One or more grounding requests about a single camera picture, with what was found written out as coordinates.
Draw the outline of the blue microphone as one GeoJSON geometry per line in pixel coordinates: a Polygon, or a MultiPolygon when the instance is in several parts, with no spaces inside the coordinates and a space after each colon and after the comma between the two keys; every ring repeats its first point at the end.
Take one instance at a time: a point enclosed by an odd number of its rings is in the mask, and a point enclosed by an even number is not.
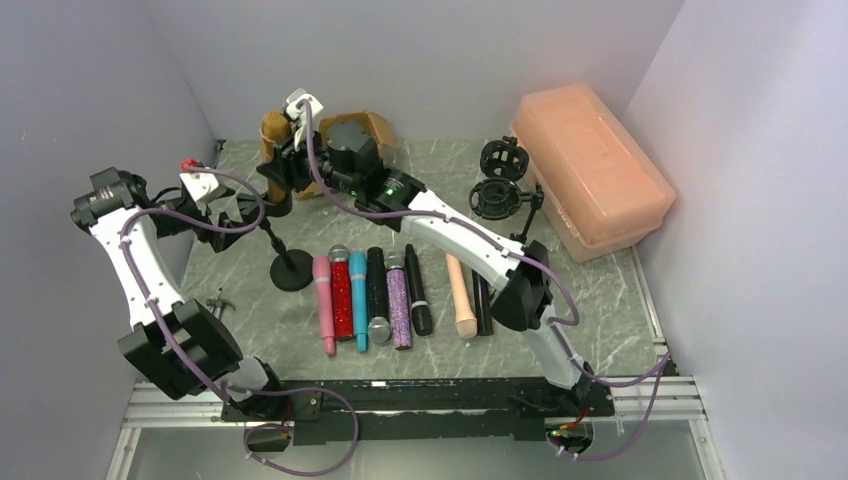
{"type": "Polygon", "coordinates": [[[367,261],[362,251],[352,251],[348,262],[351,282],[351,306],[353,334],[357,351],[365,353],[368,349],[368,310],[367,310],[367,261]]]}

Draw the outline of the pink microphone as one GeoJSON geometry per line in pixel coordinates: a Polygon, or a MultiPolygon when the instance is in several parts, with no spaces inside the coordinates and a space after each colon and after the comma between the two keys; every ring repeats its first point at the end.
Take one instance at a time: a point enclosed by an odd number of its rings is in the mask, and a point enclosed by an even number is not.
{"type": "Polygon", "coordinates": [[[316,289],[319,331],[323,350],[328,357],[336,355],[334,311],[331,289],[331,267],[327,256],[313,258],[312,275],[316,289]]]}

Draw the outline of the red glitter microphone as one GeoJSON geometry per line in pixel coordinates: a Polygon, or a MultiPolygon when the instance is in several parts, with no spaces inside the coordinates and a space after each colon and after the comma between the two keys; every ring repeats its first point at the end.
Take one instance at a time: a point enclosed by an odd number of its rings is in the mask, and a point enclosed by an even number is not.
{"type": "Polygon", "coordinates": [[[349,258],[350,251],[341,244],[333,245],[328,252],[334,330],[337,341],[348,341],[354,338],[349,258]]]}

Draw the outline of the black shock-mount round-base stand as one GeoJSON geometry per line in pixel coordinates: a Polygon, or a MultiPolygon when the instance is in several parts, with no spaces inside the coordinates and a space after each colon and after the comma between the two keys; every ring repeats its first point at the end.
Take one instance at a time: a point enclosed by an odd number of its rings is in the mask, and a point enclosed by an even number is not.
{"type": "Polygon", "coordinates": [[[517,181],[528,170],[529,154],[518,144],[516,137],[503,136],[483,146],[479,166],[487,178],[517,181]]]}

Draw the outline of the black glitter microphone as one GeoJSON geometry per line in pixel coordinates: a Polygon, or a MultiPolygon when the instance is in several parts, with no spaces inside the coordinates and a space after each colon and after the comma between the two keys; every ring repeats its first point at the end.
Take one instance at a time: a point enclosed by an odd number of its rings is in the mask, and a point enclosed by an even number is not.
{"type": "Polygon", "coordinates": [[[372,342],[380,344],[387,342],[392,335],[383,249],[369,248],[366,252],[366,261],[367,333],[372,342]]]}

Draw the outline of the cardboard box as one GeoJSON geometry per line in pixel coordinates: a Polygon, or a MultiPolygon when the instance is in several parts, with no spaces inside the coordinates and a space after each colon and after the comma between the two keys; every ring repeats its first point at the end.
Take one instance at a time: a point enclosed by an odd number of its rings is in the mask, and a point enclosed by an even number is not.
{"type": "MultiPolygon", "coordinates": [[[[272,134],[291,127],[279,110],[264,114],[259,132],[272,134]]],[[[350,181],[376,174],[384,167],[385,157],[398,148],[397,139],[387,120],[369,111],[340,114],[322,119],[313,136],[319,172],[332,190],[351,190],[350,181]]],[[[289,199],[267,199],[282,204],[289,199]]]]}

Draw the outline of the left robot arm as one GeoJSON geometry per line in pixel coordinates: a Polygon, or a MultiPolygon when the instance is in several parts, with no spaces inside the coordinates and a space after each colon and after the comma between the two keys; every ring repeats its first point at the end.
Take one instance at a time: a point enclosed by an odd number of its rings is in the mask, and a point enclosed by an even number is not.
{"type": "Polygon", "coordinates": [[[179,400],[206,390],[240,406],[258,392],[280,390],[261,360],[243,356],[222,321],[186,297],[159,253],[158,239],[194,230],[216,250],[259,226],[209,220],[211,201],[232,194],[226,173],[186,161],[179,197],[155,201],[144,178],[108,168],[91,176],[92,192],[75,199],[71,219],[107,253],[122,285],[131,331],[118,346],[124,358],[168,397],[179,400]]]}

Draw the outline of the purple glitter microphone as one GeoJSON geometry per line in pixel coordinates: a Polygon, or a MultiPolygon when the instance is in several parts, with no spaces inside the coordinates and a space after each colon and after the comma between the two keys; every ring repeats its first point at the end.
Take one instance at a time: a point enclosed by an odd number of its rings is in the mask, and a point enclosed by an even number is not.
{"type": "Polygon", "coordinates": [[[385,257],[385,266],[393,344],[396,350],[407,350],[412,347],[412,335],[403,255],[389,251],[385,257]]]}

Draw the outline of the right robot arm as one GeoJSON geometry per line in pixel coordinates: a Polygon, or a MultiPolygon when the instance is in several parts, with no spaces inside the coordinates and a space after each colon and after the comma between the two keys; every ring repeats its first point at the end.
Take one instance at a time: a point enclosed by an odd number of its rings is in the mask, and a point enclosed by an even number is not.
{"type": "Polygon", "coordinates": [[[290,123],[279,113],[264,119],[266,150],[257,170],[280,190],[344,192],[347,213],[425,240],[481,274],[495,287],[497,322],[522,335],[545,380],[571,409],[584,408],[605,384],[575,351],[564,332],[579,323],[576,304],[551,270],[547,248],[508,240],[460,214],[420,180],[386,166],[375,140],[358,124],[324,145],[320,131],[290,123]]]}

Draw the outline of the beige plastic microphone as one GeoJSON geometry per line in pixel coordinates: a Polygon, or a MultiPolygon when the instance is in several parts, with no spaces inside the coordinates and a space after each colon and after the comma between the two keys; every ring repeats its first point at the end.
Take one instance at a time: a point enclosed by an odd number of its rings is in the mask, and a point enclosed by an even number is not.
{"type": "Polygon", "coordinates": [[[462,265],[450,254],[445,254],[445,259],[454,302],[456,330],[461,338],[470,339],[477,335],[478,327],[475,312],[470,304],[462,265]]]}

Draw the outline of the plain black microphone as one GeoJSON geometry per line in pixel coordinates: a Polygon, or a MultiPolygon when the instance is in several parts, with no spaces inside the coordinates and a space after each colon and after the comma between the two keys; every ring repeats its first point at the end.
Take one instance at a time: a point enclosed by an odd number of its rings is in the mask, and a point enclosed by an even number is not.
{"type": "Polygon", "coordinates": [[[429,336],[434,329],[432,313],[425,293],[419,259],[412,244],[405,246],[404,269],[412,326],[417,335],[429,336]]]}

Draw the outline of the black tripod shock-mount stand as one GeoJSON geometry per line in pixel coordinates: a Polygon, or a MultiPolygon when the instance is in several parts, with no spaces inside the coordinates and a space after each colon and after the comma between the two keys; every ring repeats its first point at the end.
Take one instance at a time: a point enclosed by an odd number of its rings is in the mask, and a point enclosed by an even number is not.
{"type": "Polygon", "coordinates": [[[542,208],[545,193],[538,183],[531,190],[521,189],[514,181],[505,178],[487,178],[474,185],[468,196],[472,212],[485,220],[504,220],[519,211],[522,205],[530,205],[530,213],[520,233],[513,233],[510,239],[522,244],[536,213],[542,208]]]}

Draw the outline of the black silver-head microphone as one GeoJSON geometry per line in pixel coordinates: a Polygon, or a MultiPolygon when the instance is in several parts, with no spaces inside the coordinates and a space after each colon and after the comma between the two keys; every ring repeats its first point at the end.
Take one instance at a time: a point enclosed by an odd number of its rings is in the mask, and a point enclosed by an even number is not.
{"type": "Polygon", "coordinates": [[[477,271],[472,272],[474,311],[477,319],[477,335],[494,334],[491,316],[491,292],[488,282],[477,271]]]}

